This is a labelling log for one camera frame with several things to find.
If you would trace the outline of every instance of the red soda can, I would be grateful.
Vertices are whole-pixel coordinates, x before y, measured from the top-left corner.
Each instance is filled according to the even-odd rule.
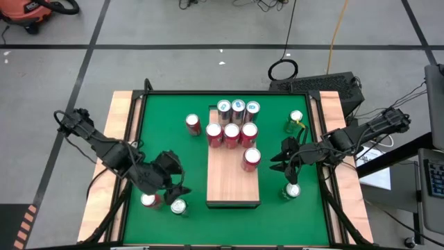
[[[146,206],[147,208],[159,209],[162,205],[162,198],[158,194],[143,194],[140,197],[140,201],[142,202],[142,205]]]
[[[236,124],[228,124],[223,129],[223,141],[229,149],[237,147],[239,138],[241,137],[241,131]]]
[[[217,148],[222,145],[223,131],[221,125],[215,123],[208,124],[206,131],[210,147]]]
[[[261,152],[256,148],[249,148],[245,150],[244,161],[242,162],[242,169],[247,172],[253,172],[257,169],[261,161]]]
[[[187,124],[187,128],[190,135],[200,135],[200,120],[196,114],[189,114],[187,118],[185,118],[185,123]]]
[[[254,123],[248,122],[242,126],[241,145],[245,148],[252,147],[256,142],[257,127]]]

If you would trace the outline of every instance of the soda can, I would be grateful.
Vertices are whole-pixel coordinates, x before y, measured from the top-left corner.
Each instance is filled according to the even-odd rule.
[[[171,204],[171,212],[173,212],[173,214],[175,214],[175,215],[186,216],[187,209],[188,209],[188,204],[186,201],[184,201],[182,199],[176,199]]]
[[[162,205],[162,198],[158,194],[143,194],[140,197],[140,201],[142,202],[142,205],[146,206],[147,208],[159,209]]]
[[[286,184],[280,191],[280,195],[284,200],[292,200],[298,197],[300,194],[300,187],[298,184]]]
[[[240,137],[241,131],[236,124],[228,124],[223,129],[223,141],[225,142],[225,146],[229,149],[237,147]]]
[[[223,131],[219,124],[208,124],[207,126],[208,145],[217,148],[222,145]]]
[[[249,101],[246,106],[244,123],[256,122],[261,106],[257,101]]]
[[[200,127],[200,120],[196,114],[189,114],[185,119],[190,135],[200,135],[202,128]]]
[[[244,124],[241,131],[241,145],[245,148],[251,148],[256,142],[257,133],[257,127],[254,123]]]
[[[225,126],[231,120],[231,103],[228,100],[220,100],[217,103],[217,117],[219,124]]]
[[[245,115],[245,103],[242,100],[234,100],[231,103],[231,122],[236,124],[237,126],[241,126],[242,122],[244,122]]]
[[[290,112],[285,122],[284,130],[287,133],[294,133],[298,128],[298,124],[302,120],[302,113],[299,110],[294,110]]]
[[[253,172],[257,169],[261,161],[261,152],[256,148],[249,148],[245,150],[244,161],[242,162],[242,169],[246,172]]]

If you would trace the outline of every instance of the black floor stripe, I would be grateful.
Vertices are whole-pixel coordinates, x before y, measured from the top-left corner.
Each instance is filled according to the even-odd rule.
[[[425,54],[427,55],[427,59],[429,59],[429,63],[432,65],[436,64],[436,59],[433,56],[432,50],[429,47],[429,44],[427,43],[427,40],[425,39],[424,33],[421,30],[421,27],[419,27],[419,23],[416,20],[416,17],[411,10],[410,4],[407,0],[401,0],[402,5],[405,8],[405,11],[407,12],[407,15],[409,16],[411,25],[413,25],[413,28],[415,29],[416,35],[418,36],[421,45],[425,47]]]
[[[74,105],[76,104],[78,93],[80,92],[80,88],[82,87],[83,79],[85,77],[89,62],[91,60],[92,52],[94,50],[94,44],[97,42],[97,38],[99,37],[99,33],[101,27],[103,25],[103,20],[105,19],[106,12],[108,10],[108,6],[110,5],[110,0],[105,0],[96,23],[96,27],[94,28],[94,32],[92,34],[91,40],[87,47],[87,51],[85,53],[85,57],[83,58],[82,65],[80,66],[79,73],[77,75],[76,82],[74,84],[73,90],[71,92],[71,96],[69,98],[66,112],[74,109]],[[54,170],[54,166],[56,165],[56,160],[58,154],[60,152],[60,147],[62,146],[63,136],[61,134],[57,134],[53,148],[51,153],[49,154],[48,161],[46,163],[45,170],[42,175],[42,179],[40,180],[39,187],[34,197],[34,204],[39,208],[43,202],[44,194],[46,189],[48,188],[49,180]]]
[[[0,49],[109,49],[109,50],[181,50],[181,49],[283,49],[284,44],[8,44]],[[444,45],[433,45],[435,50],[444,50]],[[328,44],[289,44],[288,49],[329,50]],[[426,50],[426,45],[359,45],[337,44],[334,50],[356,51],[411,51]]]

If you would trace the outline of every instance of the wooden table edge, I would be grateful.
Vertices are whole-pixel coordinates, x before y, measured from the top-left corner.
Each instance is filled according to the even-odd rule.
[[[128,118],[131,96],[133,91],[115,91],[110,104],[110,110],[108,113],[107,122],[105,125],[104,134],[115,138],[123,139],[123,135],[126,129],[126,121]],[[325,125],[328,131],[336,128],[345,127],[345,120],[342,113],[341,102],[337,92],[321,92],[321,105],[324,113]],[[136,105],[134,112],[133,124],[131,126],[130,140],[135,138],[136,124],[139,119],[140,103]],[[311,102],[311,109],[315,120],[316,134],[321,134],[321,127],[319,126],[319,118],[316,109],[316,102]],[[352,158],[345,160],[351,165],[355,165]],[[102,166],[100,160],[98,160],[96,169],[94,170],[94,176],[96,176],[104,166]],[[115,178],[111,178],[112,173],[106,173],[100,177],[95,185],[92,186],[89,199],[85,206],[85,212],[80,225],[78,234],[78,241],[84,240],[94,229],[101,223],[103,217],[110,209],[110,201],[112,192],[114,189]],[[341,203],[344,212],[358,229],[358,231],[370,242],[373,241],[372,233],[370,230],[370,224],[368,222],[368,216],[366,207],[364,205],[364,199],[362,197],[361,186],[357,177],[356,171],[350,169],[345,165],[340,165],[336,168],[336,176],[338,178],[338,188],[341,196]],[[334,211],[331,211],[333,233],[335,235],[335,241],[340,241],[339,223]],[[117,240],[120,231],[121,209],[114,218],[112,241]]]

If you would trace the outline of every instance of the keyboard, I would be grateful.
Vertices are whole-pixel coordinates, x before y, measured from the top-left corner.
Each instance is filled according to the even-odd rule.
[[[444,162],[428,161],[425,171],[430,195],[444,198]]]

